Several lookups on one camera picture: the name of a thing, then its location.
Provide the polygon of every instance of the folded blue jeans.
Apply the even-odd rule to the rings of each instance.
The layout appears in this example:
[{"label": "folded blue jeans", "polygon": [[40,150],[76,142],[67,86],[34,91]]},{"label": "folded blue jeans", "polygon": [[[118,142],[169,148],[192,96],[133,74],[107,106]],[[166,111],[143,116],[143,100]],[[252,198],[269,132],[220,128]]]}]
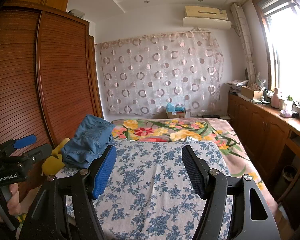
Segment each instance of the folded blue jeans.
[{"label": "folded blue jeans", "polygon": [[88,168],[113,143],[111,132],[114,127],[102,118],[87,114],[74,137],[61,149],[63,163]]}]

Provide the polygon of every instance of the air conditioner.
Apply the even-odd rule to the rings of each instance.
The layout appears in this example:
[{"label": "air conditioner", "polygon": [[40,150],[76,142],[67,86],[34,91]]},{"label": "air conditioner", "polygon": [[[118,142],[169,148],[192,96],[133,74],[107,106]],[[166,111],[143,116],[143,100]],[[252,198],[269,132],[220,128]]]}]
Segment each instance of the air conditioner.
[{"label": "air conditioner", "polygon": [[228,21],[226,10],[201,6],[185,6],[186,17],[183,26],[229,30],[231,22]]}]

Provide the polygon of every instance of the curtain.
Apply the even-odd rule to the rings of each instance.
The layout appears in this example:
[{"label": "curtain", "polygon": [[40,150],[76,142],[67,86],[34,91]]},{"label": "curtain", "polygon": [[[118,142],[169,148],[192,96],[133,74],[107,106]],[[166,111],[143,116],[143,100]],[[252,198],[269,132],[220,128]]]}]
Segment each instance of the curtain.
[{"label": "curtain", "polygon": [[141,36],[97,44],[108,111],[151,117],[167,103],[213,113],[223,56],[209,31]]},{"label": "curtain", "polygon": [[231,11],[234,17],[234,21],[241,39],[242,47],[244,50],[245,66],[248,70],[249,83],[256,82],[256,70],[253,64],[253,48],[251,42],[251,36],[246,16],[244,15],[241,5],[232,4]]}]

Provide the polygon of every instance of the bolt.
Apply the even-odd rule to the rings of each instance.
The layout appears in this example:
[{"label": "bolt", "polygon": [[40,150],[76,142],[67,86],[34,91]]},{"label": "bolt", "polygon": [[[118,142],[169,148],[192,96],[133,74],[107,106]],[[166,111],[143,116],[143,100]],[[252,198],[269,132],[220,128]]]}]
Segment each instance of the bolt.
[{"label": "bolt", "polygon": [[86,174],[88,174],[88,172],[89,172],[88,169],[82,169],[82,170],[80,170],[80,174],[81,175],[86,175]]},{"label": "bolt", "polygon": [[217,169],[211,169],[210,170],[210,174],[212,174],[212,175],[218,175],[219,171]]},{"label": "bolt", "polygon": [[47,177],[47,181],[53,181],[54,180],[54,175],[49,175],[48,177]]},{"label": "bolt", "polygon": [[247,181],[252,180],[252,177],[249,174],[244,174],[243,178]]}]

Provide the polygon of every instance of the blue floral sheet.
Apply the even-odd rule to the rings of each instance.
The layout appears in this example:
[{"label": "blue floral sheet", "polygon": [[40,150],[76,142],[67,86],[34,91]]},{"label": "blue floral sheet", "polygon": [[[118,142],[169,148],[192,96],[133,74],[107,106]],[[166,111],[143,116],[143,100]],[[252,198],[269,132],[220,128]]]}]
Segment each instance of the blue floral sheet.
[{"label": "blue floral sheet", "polygon": [[[213,142],[114,141],[117,160],[103,195],[94,202],[108,239],[192,239],[205,206],[194,193],[181,158],[190,145],[211,168],[230,175]],[[63,168],[58,178],[75,174]],[[219,239],[226,239],[232,197],[226,201]],[[67,211],[74,218],[71,197]]]}]

